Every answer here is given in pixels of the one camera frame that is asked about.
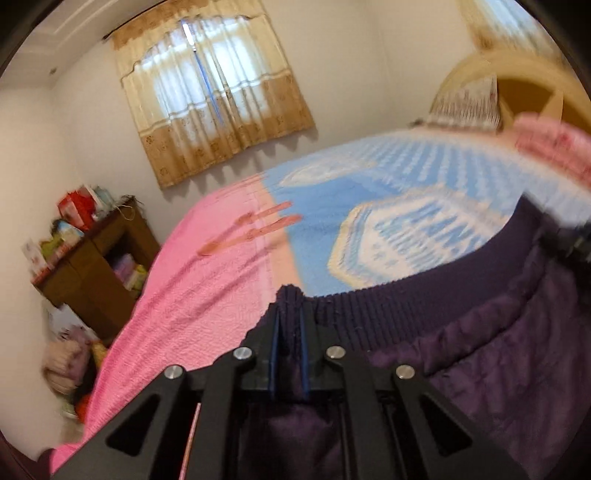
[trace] white wall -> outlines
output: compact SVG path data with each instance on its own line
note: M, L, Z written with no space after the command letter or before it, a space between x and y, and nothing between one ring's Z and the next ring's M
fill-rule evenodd
M385 47L396 125L425 117L447 74L475 52L456 0L366 0Z
M136 195L161 242L204 194L305 153L386 130L394 122L383 51L363 0L264 4L317 132L250 148L161 192L118 82L110 44L96 45L54 87L81 176L113 195Z
M40 373L41 296L21 246L49 235L56 203L80 183L54 110L48 89L0 89L0 428L30 456L58 444L63 421Z

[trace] silver bolt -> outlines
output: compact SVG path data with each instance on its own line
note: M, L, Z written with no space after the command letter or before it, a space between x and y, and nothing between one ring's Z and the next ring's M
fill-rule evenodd
M180 365L170 365L164 371L164 376L169 380L174 380L175 378L180 377L183 374L183 367Z
M414 377L414 373L414 368L410 365L400 365L396 369L397 377L402 380L410 380L412 377Z
M239 346L234 350L234 358L237 360L248 360L250 357L252 357L252 350L247 346Z
M326 349L326 356L328 358L332 358L333 360L339 360L340 358L343 358L346 353L347 351L339 345L333 345Z

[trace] beige curtain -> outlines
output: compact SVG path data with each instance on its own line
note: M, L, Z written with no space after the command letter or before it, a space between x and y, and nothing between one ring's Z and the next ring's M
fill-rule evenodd
M548 32L516 0L457 0L472 40L480 50L528 50L567 66Z
M113 46L161 188L314 126L259 0L169 0Z

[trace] wooden cabinet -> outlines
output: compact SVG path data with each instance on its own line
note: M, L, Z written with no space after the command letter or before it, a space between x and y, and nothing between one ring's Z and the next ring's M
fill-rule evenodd
M97 222L60 260L38 290L56 307L67 303L105 341L112 340L131 317L135 299L109 264L130 253L149 270L160 250L134 198Z

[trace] purple sweater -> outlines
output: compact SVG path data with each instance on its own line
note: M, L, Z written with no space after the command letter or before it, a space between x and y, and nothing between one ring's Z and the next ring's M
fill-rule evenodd
M301 394L298 320L310 302L348 350L421 371L532 480L562 476L591 440L581 428L591 407L591 314L573 273L538 244L555 228L523 198L499 234L453 263L320 298L283 287L280 390ZM330 407L252 406L241 445L242 479L342 478Z

